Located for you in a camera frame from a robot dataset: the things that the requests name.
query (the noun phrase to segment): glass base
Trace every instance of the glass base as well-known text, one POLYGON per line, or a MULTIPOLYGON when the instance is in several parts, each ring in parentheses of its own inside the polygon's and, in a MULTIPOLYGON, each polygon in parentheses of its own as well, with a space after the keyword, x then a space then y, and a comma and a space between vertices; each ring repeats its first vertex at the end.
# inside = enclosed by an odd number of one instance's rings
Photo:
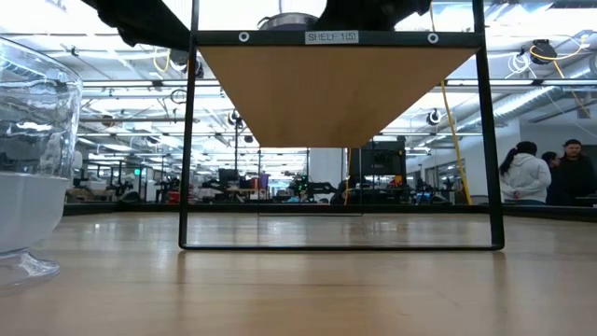
POLYGON ((29 249, 0 253, 0 295, 46 282, 59 272, 57 263, 37 259, 29 249))

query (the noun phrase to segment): dark clothing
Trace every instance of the dark clothing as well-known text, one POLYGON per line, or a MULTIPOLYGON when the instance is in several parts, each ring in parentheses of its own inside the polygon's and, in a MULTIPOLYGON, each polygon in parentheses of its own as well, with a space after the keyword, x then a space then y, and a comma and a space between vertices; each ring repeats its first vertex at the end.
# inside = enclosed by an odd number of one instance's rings
POLYGON ((540 206, 545 205, 541 201, 536 200, 506 200, 505 205, 526 205, 526 206, 540 206))
POLYGON ((571 200, 564 194, 562 170, 560 168, 549 168, 551 173, 551 184, 548 187, 547 205, 566 206, 571 205, 571 200))
POLYGON ((572 202, 569 205, 576 204, 576 197, 587 196, 597 189, 595 169, 586 156, 580 155, 574 161, 563 157, 558 169, 562 178, 563 196, 572 202))

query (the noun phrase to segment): clear glass vase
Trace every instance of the clear glass vase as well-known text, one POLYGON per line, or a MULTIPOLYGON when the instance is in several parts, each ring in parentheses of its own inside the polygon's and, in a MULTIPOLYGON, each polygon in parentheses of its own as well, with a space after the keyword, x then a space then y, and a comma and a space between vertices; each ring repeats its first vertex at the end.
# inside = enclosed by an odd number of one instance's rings
POLYGON ((0 38, 0 292, 59 271, 28 248, 62 218, 82 91, 74 71, 0 38))

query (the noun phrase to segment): black hair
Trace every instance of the black hair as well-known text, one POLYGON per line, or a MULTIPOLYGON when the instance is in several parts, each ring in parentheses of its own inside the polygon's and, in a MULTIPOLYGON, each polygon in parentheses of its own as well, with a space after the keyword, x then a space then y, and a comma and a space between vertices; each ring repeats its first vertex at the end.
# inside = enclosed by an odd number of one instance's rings
POLYGON ((552 160, 556 160, 558 158, 558 154, 556 152, 545 152, 541 155, 541 159, 545 161, 548 165, 552 160))
POLYGON ((570 140, 566 141, 565 144, 563 144, 564 147, 568 147, 570 145, 579 145, 579 146, 582 146, 582 144, 580 143, 580 141, 578 141, 576 139, 570 139, 570 140))
POLYGON ((500 175, 504 175, 510 169, 510 164, 517 154, 537 154, 537 145, 531 141, 521 141, 507 153, 504 162, 500 165, 500 175))

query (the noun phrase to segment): person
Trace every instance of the person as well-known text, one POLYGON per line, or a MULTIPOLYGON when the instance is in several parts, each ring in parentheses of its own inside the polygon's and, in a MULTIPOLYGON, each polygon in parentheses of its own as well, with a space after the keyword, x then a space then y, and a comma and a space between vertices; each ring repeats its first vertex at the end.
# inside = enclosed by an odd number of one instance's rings
POLYGON ((548 164, 549 173, 551 174, 551 184, 548 187, 548 197, 546 199, 547 205, 566 205, 567 201, 564 198, 562 176, 560 174, 560 158, 558 154, 552 151, 545 152, 541 159, 548 164))
POLYGON ((582 144, 570 139, 563 145, 564 156, 560 162, 563 197, 567 205, 581 205, 578 197, 585 197, 597 189, 597 177, 590 159, 582 154, 582 144))
POLYGON ((500 165, 500 186, 505 203, 544 205, 551 183, 548 165, 535 157, 537 145, 522 141, 500 165))

